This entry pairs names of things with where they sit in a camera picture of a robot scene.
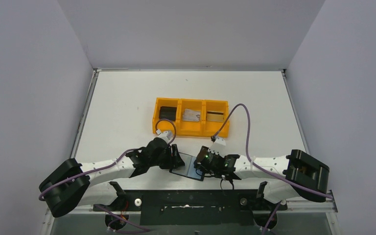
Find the black wallet in bin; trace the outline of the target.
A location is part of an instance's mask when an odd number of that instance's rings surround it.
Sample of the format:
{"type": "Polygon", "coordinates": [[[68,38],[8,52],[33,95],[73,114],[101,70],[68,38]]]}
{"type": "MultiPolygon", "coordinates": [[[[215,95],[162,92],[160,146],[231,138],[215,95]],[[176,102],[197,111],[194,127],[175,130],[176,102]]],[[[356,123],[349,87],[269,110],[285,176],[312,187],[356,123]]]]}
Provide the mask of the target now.
{"type": "Polygon", "coordinates": [[[161,106],[159,109],[159,119],[176,120],[177,107],[161,106]]]}

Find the silver patterned card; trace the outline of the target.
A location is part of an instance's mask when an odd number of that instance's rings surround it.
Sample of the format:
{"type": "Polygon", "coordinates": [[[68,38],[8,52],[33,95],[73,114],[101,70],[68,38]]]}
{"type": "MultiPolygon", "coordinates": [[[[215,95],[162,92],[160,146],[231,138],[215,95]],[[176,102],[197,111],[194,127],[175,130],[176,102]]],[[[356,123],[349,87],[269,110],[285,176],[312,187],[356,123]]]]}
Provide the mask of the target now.
{"type": "Polygon", "coordinates": [[[183,121],[199,122],[201,119],[201,111],[185,109],[182,115],[183,121]]]}

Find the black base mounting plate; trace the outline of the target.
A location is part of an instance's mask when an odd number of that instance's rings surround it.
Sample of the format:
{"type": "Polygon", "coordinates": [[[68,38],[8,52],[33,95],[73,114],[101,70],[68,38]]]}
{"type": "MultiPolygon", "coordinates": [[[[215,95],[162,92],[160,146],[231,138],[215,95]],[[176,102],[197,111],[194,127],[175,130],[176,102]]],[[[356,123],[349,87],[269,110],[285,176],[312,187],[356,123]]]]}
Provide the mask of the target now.
{"type": "Polygon", "coordinates": [[[127,190],[128,212],[139,212],[141,224],[254,225],[268,217],[273,206],[257,198],[256,189],[127,190]]]}

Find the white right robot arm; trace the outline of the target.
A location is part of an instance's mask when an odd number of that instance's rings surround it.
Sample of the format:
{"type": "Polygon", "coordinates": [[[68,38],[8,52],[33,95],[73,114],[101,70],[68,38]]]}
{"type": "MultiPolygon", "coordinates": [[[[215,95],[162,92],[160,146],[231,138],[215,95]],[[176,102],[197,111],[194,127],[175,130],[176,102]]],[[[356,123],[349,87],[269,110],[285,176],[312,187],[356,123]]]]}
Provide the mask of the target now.
{"type": "Polygon", "coordinates": [[[239,154],[222,157],[203,146],[194,167],[230,182],[251,178],[265,179],[256,195],[256,203],[262,209],[298,196],[318,203],[332,198],[327,194],[329,167],[298,149],[280,157],[252,160],[239,154]]]}

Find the yellow three-compartment bin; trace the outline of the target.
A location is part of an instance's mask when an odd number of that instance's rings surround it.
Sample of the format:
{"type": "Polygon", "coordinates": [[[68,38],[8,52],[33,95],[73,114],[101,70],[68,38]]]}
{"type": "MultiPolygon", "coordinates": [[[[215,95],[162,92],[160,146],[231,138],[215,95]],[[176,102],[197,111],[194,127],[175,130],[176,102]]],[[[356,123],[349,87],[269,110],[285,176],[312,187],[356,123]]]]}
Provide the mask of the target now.
{"type": "Polygon", "coordinates": [[[177,136],[206,138],[219,132],[218,136],[226,138],[230,129],[228,114],[227,101],[158,97],[152,131],[174,131],[175,126],[177,136]]]}

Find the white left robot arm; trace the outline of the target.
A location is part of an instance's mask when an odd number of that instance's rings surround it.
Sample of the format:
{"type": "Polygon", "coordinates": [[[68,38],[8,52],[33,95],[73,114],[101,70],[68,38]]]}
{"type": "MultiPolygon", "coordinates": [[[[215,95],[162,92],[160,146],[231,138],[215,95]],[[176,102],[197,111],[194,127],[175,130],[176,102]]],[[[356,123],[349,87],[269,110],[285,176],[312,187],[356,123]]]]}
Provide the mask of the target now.
{"type": "Polygon", "coordinates": [[[154,166],[172,170],[184,165],[177,146],[156,137],[145,147],[124,151],[117,159],[89,164],[65,160],[39,185],[39,200],[47,203],[54,217],[61,217],[78,206],[90,186],[136,177],[154,166]]]}

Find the aluminium left side rail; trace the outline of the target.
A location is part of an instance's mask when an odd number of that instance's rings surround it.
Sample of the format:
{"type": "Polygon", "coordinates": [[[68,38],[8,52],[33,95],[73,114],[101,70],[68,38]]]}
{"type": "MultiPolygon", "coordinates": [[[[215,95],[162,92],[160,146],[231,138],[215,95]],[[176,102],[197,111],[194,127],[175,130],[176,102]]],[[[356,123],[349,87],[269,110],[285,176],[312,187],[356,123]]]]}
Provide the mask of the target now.
{"type": "Polygon", "coordinates": [[[87,119],[88,111],[89,111],[89,108],[90,108],[90,105],[91,105],[91,101],[92,101],[92,98],[93,98],[93,95],[94,95],[94,90],[95,90],[96,83],[97,83],[98,76],[99,76],[100,72],[101,72],[101,69],[99,69],[99,68],[96,68],[96,69],[93,70],[89,89],[88,89],[88,92],[87,92],[87,95],[86,95],[83,113],[82,113],[80,120],[79,120],[79,125],[78,125],[78,128],[77,128],[77,132],[76,132],[76,135],[75,135],[75,139],[74,139],[74,142],[73,142],[73,146],[72,146],[72,150],[71,150],[69,159],[74,159],[76,157],[77,150],[78,150],[78,147],[79,147],[79,144],[80,144],[80,139],[81,139],[81,136],[82,136],[82,133],[83,133],[83,129],[84,129],[85,122],[86,122],[86,119],[87,119]]]}

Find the black leather card holder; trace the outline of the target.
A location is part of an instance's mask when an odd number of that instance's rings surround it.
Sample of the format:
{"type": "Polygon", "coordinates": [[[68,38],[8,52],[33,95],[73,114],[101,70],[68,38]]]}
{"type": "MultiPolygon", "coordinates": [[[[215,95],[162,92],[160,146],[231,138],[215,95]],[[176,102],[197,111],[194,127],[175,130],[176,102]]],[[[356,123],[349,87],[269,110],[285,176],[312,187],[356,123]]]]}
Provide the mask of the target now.
{"type": "Polygon", "coordinates": [[[185,165],[171,169],[169,172],[189,179],[203,181],[204,173],[194,167],[196,157],[186,153],[180,153],[180,157],[184,161],[185,165]]]}

